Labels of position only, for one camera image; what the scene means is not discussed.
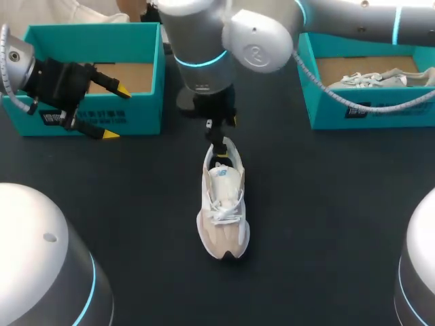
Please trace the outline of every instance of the white sneaker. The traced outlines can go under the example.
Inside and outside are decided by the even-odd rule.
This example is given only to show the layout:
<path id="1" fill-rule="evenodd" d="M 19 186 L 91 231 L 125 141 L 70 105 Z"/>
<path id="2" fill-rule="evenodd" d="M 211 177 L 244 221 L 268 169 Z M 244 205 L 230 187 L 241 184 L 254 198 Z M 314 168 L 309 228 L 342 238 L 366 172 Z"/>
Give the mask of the white sneaker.
<path id="1" fill-rule="evenodd" d="M 342 80 L 330 85 L 329 88 L 403 88 L 415 86 L 435 86 L 435 68 L 429 68 L 424 73 L 405 73 L 397 68 L 382 74 L 367 73 L 361 75 L 354 73 L 352 76 L 344 76 Z"/>
<path id="2" fill-rule="evenodd" d="M 213 146 L 209 148 L 203 165 L 203 204 L 196 218 L 204 247 L 216 259 L 240 258 L 250 235 L 243 198 L 245 169 L 234 143 L 225 137 L 224 144 L 234 168 L 219 163 L 209 166 Z"/>

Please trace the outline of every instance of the teal shoe box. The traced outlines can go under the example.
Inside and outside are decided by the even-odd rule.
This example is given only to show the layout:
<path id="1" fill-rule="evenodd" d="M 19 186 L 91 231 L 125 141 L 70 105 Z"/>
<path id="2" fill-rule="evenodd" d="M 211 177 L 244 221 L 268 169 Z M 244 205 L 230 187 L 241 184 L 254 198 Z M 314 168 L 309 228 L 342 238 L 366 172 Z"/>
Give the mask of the teal shoe box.
<path id="1" fill-rule="evenodd" d="M 353 73 L 384 73 L 393 68 L 423 72 L 435 67 L 435 48 L 393 46 L 306 33 L 298 53 L 307 68 L 326 86 Z M 322 92 L 299 67 L 299 76 L 312 129 L 393 128 L 435 126 L 435 98 L 393 113 L 350 109 Z M 402 104 L 435 87 L 356 88 L 334 90 L 349 101 L 371 107 Z"/>
<path id="2" fill-rule="evenodd" d="M 121 135 L 160 133 L 165 56 L 158 23 L 35 25 L 29 27 L 24 40 L 33 44 L 40 60 L 51 57 L 62 62 L 97 62 L 97 69 L 107 75 L 115 65 L 130 67 L 121 72 L 122 77 L 111 75 L 126 86 L 132 94 L 130 99 L 101 88 L 96 94 L 86 94 L 77 116 Z M 144 76 L 138 76 L 131 64 L 142 65 Z M 26 95 L 18 98 L 31 104 L 32 99 Z M 59 111 L 43 103 L 32 116 L 15 107 L 8 96 L 3 106 L 22 136 L 81 135 L 50 126 Z"/>

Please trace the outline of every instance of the robotic arm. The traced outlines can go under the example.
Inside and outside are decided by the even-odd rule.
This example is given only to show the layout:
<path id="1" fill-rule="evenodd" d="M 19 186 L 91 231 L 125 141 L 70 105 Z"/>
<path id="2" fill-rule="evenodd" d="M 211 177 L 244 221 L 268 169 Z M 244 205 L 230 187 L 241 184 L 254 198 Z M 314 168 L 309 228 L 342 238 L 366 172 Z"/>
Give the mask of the robotic arm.
<path id="1" fill-rule="evenodd" d="M 186 115 L 207 119 L 207 138 L 217 159 L 226 153 L 222 122 L 235 126 L 231 54 L 248 69 L 270 73 L 292 55 L 304 68 L 294 50 L 305 32 L 435 46 L 432 0 L 158 0 L 157 6 L 186 84 L 178 105 Z M 338 101 L 354 104 L 316 84 Z"/>
<path id="2" fill-rule="evenodd" d="M 60 126 L 66 130 L 77 130 L 94 139 L 118 137 L 113 132 L 76 118 L 79 104 L 91 82 L 122 98 L 131 97 L 119 80 L 99 73 L 93 65 L 63 63 L 52 58 L 38 60 L 33 46 L 10 35 L 7 25 L 3 25 L 0 32 L 0 72 L 0 93 L 8 95 L 15 106 L 29 115 L 33 115 L 38 103 L 43 102 L 61 110 Z M 19 90 L 33 98 L 30 106 L 16 97 Z"/>

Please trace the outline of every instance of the shoelace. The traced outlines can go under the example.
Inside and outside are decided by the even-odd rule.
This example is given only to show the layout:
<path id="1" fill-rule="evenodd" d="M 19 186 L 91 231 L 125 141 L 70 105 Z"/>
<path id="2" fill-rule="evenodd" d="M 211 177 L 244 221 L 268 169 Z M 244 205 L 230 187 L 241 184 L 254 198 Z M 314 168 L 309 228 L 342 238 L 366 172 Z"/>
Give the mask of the shoelace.
<path id="1" fill-rule="evenodd" d="M 367 73 L 361 75 L 360 73 L 354 73 L 352 76 L 344 76 L 341 80 L 344 84 L 354 85 L 356 88 L 373 87 L 373 85 L 380 86 L 379 81 L 382 80 L 382 76 L 378 73 Z"/>
<path id="2" fill-rule="evenodd" d="M 237 209 L 243 199 L 243 190 L 241 190 L 240 198 L 237 204 L 235 204 L 232 208 L 226 209 L 222 206 L 220 206 L 220 201 L 212 201 L 210 197 L 210 192 L 207 192 L 207 195 L 209 197 L 210 206 L 211 206 L 211 212 L 210 212 L 210 218 L 212 218 L 212 224 L 213 225 L 226 225 L 226 224 L 233 224 L 240 222 L 242 215 L 236 215 Z"/>

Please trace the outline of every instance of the white cable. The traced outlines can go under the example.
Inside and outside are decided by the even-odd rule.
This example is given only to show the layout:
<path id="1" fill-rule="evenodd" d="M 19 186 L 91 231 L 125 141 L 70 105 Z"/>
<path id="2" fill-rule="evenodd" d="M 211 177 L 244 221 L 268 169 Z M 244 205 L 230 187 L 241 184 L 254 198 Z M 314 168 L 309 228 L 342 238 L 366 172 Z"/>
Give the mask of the white cable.
<path id="1" fill-rule="evenodd" d="M 416 98 L 415 100 L 411 100 L 409 102 L 405 102 L 399 105 L 393 105 L 391 107 L 366 107 L 364 105 L 356 104 L 354 102 L 348 101 L 347 99 L 335 94 L 331 89 L 327 86 L 324 86 L 321 81 L 319 81 L 316 76 L 314 76 L 310 70 L 304 65 L 302 59 L 299 57 L 298 53 L 296 51 L 293 51 L 293 57 L 296 63 L 300 66 L 300 68 L 304 71 L 304 73 L 308 76 L 308 78 L 321 90 L 323 90 L 327 95 L 331 96 L 334 100 L 337 102 L 344 104 L 348 107 L 351 107 L 353 109 L 357 109 L 360 111 L 367 111 L 367 112 L 375 112 L 375 113 L 388 113 L 388 112 L 394 112 L 394 111 L 401 111 L 408 109 L 410 107 L 414 107 L 415 105 L 421 104 L 423 102 L 426 102 L 427 100 L 431 99 L 435 96 L 435 90 L 428 92 L 427 94 L 420 96 L 419 98 Z"/>
<path id="2" fill-rule="evenodd" d="M 9 34 L 9 26 L 4 24 L 1 27 L 0 35 L 0 72 L 3 86 L 5 87 L 6 94 L 10 97 L 13 104 L 22 109 L 24 112 L 28 112 L 30 107 L 17 99 L 14 91 L 12 90 L 11 83 L 9 81 L 9 74 L 7 73 L 7 49 L 6 42 Z"/>

